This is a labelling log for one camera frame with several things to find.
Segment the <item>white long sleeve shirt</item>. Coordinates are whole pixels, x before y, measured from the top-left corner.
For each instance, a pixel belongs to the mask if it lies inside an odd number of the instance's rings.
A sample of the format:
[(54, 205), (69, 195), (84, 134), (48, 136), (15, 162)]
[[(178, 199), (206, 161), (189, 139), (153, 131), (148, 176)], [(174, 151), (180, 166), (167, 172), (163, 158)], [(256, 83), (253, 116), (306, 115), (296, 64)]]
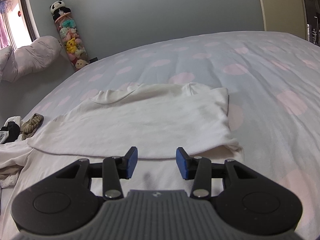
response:
[(137, 189), (185, 188), (175, 154), (205, 153), (212, 160), (243, 161), (228, 124), (227, 88), (199, 83), (131, 86), (86, 99), (24, 141), (1, 146), (1, 168), (22, 167), (17, 195), (79, 158), (101, 161), (138, 148)]

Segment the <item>striped olive garment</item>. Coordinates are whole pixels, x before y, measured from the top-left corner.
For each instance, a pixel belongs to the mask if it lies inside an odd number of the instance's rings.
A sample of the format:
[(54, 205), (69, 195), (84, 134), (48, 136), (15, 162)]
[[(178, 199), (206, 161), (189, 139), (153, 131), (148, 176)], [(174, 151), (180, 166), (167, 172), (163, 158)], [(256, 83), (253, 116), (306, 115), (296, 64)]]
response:
[(21, 126), (22, 140), (31, 138), (36, 133), (36, 131), (41, 127), (43, 121), (44, 121), (44, 116), (39, 113), (35, 113), (28, 121), (26, 121)]

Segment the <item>beige brown garment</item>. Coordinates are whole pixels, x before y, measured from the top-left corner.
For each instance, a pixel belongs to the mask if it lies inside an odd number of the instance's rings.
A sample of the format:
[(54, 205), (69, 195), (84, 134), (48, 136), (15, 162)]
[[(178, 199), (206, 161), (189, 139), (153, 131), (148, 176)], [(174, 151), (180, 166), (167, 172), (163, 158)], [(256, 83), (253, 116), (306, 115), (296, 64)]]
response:
[(15, 186), (22, 169), (23, 169), (23, 166), (20, 166), (20, 165), (13, 165), (13, 166), (1, 168), (1, 174), (0, 174), (1, 188), (5, 189), (7, 187)]

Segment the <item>black garment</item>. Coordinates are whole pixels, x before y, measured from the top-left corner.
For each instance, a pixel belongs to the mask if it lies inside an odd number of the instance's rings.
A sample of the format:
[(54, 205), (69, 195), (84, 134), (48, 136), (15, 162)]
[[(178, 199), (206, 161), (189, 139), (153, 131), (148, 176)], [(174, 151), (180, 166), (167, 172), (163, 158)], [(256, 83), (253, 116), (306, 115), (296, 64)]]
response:
[(20, 135), (20, 127), (14, 121), (7, 123), (1, 128), (1, 144), (14, 142)]

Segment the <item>polka dot bed sheet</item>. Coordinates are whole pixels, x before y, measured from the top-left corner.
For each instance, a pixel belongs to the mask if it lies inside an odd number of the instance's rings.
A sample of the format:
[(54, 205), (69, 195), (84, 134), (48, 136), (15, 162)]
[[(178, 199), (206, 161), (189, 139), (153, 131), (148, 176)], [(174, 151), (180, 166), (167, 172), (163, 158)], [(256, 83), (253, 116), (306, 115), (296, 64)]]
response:
[(293, 191), (303, 204), (297, 232), (319, 236), (319, 48), (262, 31), (159, 42), (76, 72), (33, 109), (46, 121), (101, 90), (141, 84), (201, 83), (229, 91), (229, 127), (250, 168)]

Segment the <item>plush toy tube holder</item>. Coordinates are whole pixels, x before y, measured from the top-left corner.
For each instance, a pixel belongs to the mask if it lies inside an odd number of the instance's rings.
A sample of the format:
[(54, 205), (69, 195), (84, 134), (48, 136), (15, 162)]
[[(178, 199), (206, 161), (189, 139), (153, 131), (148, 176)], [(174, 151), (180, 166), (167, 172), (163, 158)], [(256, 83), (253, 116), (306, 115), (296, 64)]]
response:
[(56, 19), (55, 25), (75, 71), (89, 65), (88, 54), (72, 14), (68, 12), (61, 15)]

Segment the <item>panda plush toy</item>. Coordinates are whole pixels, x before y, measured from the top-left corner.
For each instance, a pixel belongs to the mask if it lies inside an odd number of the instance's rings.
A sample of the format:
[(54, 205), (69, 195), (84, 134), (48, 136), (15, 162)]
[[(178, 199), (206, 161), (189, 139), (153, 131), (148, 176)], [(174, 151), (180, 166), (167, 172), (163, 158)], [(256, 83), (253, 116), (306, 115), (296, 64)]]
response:
[(50, 12), (52, 14), (53, 21), (56, 21), (62, 15), (71, 12), (71, 9), (66, 7), (63, 0), (58, 0), (50, 6)]

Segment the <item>window with pink curtain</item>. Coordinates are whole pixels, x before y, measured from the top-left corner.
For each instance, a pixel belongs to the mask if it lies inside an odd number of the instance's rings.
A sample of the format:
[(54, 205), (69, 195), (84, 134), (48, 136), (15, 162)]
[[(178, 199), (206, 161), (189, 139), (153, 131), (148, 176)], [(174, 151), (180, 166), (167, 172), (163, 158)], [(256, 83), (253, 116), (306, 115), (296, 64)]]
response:
[(1, 0), (1, 46), (14, 50), (30, 45), (37, 35), (31, 21), (28, 0)]

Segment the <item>cream room door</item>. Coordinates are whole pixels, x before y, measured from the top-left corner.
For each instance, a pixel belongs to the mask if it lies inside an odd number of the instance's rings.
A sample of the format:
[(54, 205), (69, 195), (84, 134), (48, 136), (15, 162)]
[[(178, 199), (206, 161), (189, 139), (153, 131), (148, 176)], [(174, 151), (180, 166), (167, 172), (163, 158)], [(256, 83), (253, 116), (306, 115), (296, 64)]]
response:
[(304, 0), (260, 0), (264, 29), (307, 39)]

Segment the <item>black wall outlet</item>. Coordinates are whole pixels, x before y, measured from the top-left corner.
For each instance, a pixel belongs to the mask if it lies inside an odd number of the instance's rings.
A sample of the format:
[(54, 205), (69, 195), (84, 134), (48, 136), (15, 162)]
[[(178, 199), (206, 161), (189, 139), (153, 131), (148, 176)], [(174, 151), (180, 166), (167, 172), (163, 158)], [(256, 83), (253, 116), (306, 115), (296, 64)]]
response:
[(92, 58), (92, 59), (89, 60), (90, 63), (93, 63), (93, 62), (96, 62), (96, 61), (98, 61), (98, 58), (97, 58), (97, 57)]

